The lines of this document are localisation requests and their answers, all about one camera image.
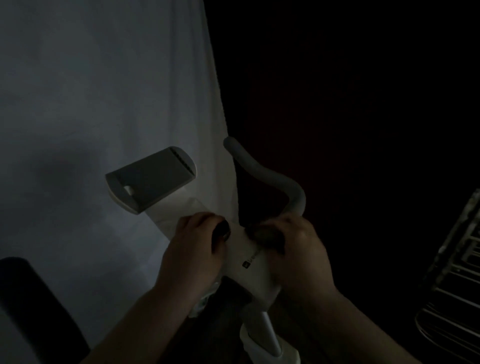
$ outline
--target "person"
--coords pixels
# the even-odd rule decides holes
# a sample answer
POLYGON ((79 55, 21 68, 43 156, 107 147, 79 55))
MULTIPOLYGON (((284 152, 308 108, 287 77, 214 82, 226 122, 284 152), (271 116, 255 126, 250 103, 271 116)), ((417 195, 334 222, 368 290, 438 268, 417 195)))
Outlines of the person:
MULTIPOLYGON (((189 311, 223 265, 225 242, 212 251, 221 216, 197 213, 179 220, 154 287, 82 364, 156 363, 189 311)), ((325 247, 313 225, 295 214, 266 221, 285 236, 285 253, 268 250, 269 268, 309 317, 309 327, 335 363, 419 363, 335 287, 325 247)))

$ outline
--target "person's left hand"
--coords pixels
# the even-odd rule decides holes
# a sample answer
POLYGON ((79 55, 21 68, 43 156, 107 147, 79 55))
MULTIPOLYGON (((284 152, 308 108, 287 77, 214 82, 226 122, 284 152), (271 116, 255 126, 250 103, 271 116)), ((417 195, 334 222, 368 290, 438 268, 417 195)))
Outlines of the person's left hand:
POLYGON ((154 290, 174 295, 193 307, 213 284, 225 260, 222 238, 212 251, 212 233, 224 220, 210 212, 180 218, 162 258, 154 290))

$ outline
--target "forearm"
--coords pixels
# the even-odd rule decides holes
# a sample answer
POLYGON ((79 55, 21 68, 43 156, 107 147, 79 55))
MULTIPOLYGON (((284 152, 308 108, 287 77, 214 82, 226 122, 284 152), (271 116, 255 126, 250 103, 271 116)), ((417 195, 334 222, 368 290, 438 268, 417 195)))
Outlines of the forearm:
POLYGON ((309 331, 338 363, 418 363, 352 302, 338 293, 307 309, 309 331))
POLYGON ((175 294, 144 294, 82 364, 155 363, 190 307, 175 294))

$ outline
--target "hand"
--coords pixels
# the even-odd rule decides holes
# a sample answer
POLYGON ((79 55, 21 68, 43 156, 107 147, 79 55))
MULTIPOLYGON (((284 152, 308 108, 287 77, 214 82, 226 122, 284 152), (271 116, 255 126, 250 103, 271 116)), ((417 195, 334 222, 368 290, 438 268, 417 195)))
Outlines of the hand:
POLYGON ((275 249, 266 253, 273 278, 291 298, 317 305, 338 294, 326 249, 308 220, 286 213, 263 224, 285 236, 285 254, 275 249))
POLYGON ((154 290, 173 294, 191 309, 215 281, 225 260, 222 238, 212 251, 212 233, 225 218, 199 212, 180 218, 165 251, 154 290))

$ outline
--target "white sheet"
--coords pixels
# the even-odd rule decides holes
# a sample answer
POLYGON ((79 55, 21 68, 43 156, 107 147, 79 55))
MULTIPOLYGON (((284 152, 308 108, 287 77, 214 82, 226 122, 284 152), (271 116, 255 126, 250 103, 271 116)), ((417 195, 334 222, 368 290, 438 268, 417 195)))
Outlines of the white sheet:
MULTIPOLYGON (((202 3, 2 1, 0 258, 30 261, 94 346, 155 281, 166 238, 114 204, 107 172, 170 145, 187 189, 237 219, 202 3)), ((0 362, 36 363, 0 310, 0 362)))

